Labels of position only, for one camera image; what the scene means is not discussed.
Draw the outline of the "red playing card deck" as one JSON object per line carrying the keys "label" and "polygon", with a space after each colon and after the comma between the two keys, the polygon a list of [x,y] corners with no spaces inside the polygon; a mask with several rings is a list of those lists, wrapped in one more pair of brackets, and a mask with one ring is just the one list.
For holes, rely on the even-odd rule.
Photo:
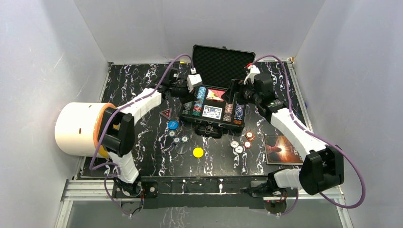
{"label": "red playing card deck", "polygon": [[216,102],[224,102],[222,95],[225,93],[223,90],[208,89],[206,99]]}

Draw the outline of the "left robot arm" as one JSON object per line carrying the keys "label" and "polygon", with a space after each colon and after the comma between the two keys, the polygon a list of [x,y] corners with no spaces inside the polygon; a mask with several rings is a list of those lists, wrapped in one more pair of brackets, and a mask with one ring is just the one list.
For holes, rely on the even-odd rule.
{"label": "left robot arm", "polygon": [[118,108],[107,108],[102,112],[101,125],[93,156],[103,148],[110,158],[106,165],[113,165],[117,178],[124,182],[124,192],[131,198],[142,192],[141,183],[136,179],[139,171],[135,166],[132,148],[134,127],[152,109],[159,106],[166,95],[180,98],[181,102],[194,101],[195,87],[201,85],[199,74],[192,72],[185,79],[167,69],[162,78],[152,87],[145,88],[139,95]]}

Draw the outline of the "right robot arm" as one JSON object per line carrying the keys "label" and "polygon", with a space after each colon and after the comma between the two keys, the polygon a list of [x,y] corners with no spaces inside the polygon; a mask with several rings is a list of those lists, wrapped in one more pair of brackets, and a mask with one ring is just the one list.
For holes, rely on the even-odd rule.
{"label": "right robot arm", "polygon": [[300,169],[281,169],[268,174],[262,187],[274,196],[287,188],[303,189],[310,195],[344,183],[344,158],[338,147],[311,136],[311,132],[293,115],[274,92],[267,74],[252,79],[232,79],[222,98],[227,103],[254,104],[258,113],[277,128],[296,148],[303,160]]}

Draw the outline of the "blue playing card deck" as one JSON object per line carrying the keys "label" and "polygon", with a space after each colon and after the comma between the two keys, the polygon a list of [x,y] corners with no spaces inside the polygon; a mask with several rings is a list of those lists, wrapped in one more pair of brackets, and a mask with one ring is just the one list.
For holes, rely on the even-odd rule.
{"label": "blue playing card deck", "polygon": [[220,120],[221,113],[222,113],[222,108],[205,105],[203,108],[202,117]]}

